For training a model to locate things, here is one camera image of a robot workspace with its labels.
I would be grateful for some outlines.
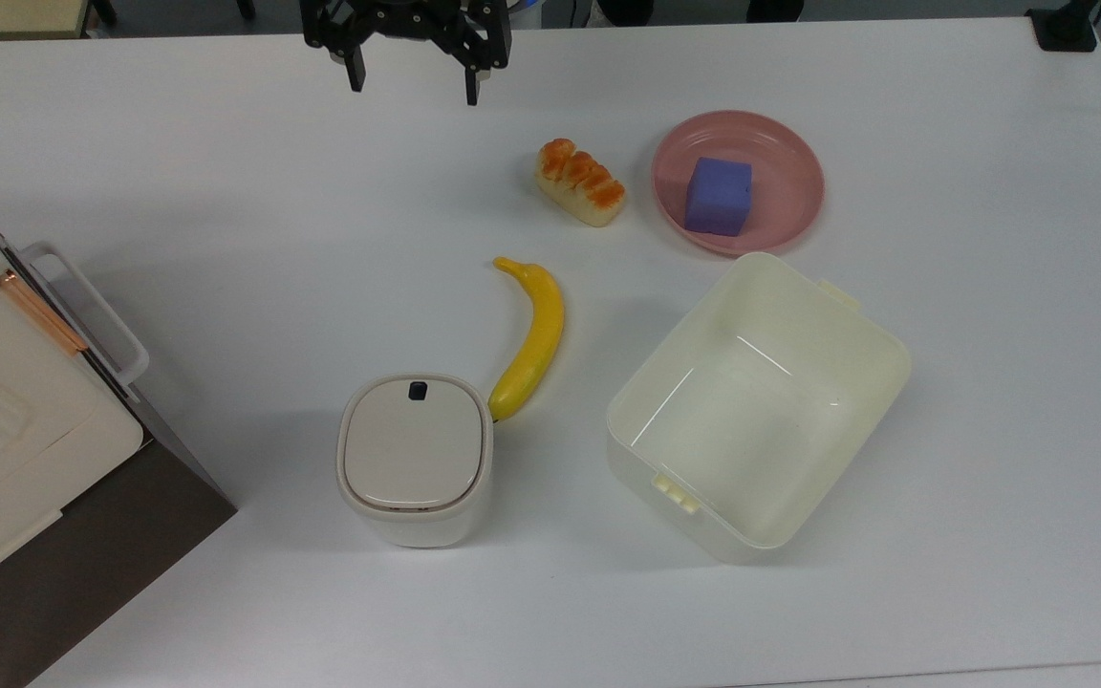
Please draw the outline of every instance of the storage box handle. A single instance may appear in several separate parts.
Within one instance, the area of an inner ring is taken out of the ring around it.
[[[88,279],[84,276],[84,272],[79,271],[75,263],[67,260],[61,251],[57,250],[48,241],[39,241],[32,243],[31,247],[25,247],[22,250],[17,251],[17,256],[19,260],[25,262],[28,265],[33,265],[36,261],[40,261],[44,256],[57,258],[57,261],[65,266],[66,271],[70,273],[70,277],[75,279],[75,283],[83,288],[86,295],[91,299],[92,304],[96,304],[97,308],[103,310],[105,317],[109,318],[109,323],[112,323],[115,328],[121,332],[123,339],[130,345],[131,349],[134,349],[134,360],[131,360],[126,365],[120,365],[118,370],[112,370],[112,378],[118,381],[123,389],[130,386],[132,382],[139,380],[139,375],[143,374],[143,371],[148,370],[148,364],[150,362],[150,356],[148,349],[143,348],[143,343],[134,336],[134,332],[127,327],[127,324],[118,317],[117,310],[112,309],[108,301],[105,301],[105,296],[97,292],[95,286],[88,282]]]
[[[840,304],[843,304],[848,306],[848,308],[851,308],[853,310],[857,310],[857,313],[860,313],[860,301],[853,299],[851,296],[849,296],[847,293],[843,292],[843,288],[839,288],[838,286],[835,286],[835,284],[830,284],[829,282],[827,282],[826,279],[818,280],[818,288],[821,288],[824,292],[826,292],[827,296],[830,296],[831,299],[839,301]]]
[[[652,487],[659,489],[671,501],[682,506],[682,510],[686,513],[695,515],[695,512],[699,511],[699,500],[690,496],[690,493],[687,493],[686,489],[683,489],[680,484],[669,480],[667,474],[658,473],[654,476]]]

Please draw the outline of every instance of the black robotic claw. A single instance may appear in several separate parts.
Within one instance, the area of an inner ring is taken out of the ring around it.
[[[373,33],[430,40],[467,72],[467,102],[478,105],[478,73],[503,69],[512,45],[505,0],[301,0],[305,43],[346,65],[351,90],[363,90],[363,54]]]

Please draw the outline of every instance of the plastic storage box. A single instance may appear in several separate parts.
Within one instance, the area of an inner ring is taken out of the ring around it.
[[[621,482],[721,561],[786,543],[908,379],[860,305],[750,253],[607,411]]]

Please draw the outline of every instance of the bread roll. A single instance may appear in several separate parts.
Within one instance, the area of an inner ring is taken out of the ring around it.
[[[533,177],[555,204],[593,227],[606,227],[626,199],[623,185],[567,139],[543,145]]]

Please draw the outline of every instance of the white lidded bin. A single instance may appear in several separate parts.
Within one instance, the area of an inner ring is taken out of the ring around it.
[[[783,545],[908,380],[908,350],[859,308],[739,258],[611,402],[612,472],[721,561]]]
[[[443,547],[487,510],[492,419],[477,389],[446,374],[392,374],[351,397],[337,439],[337,485],[381,537]]]

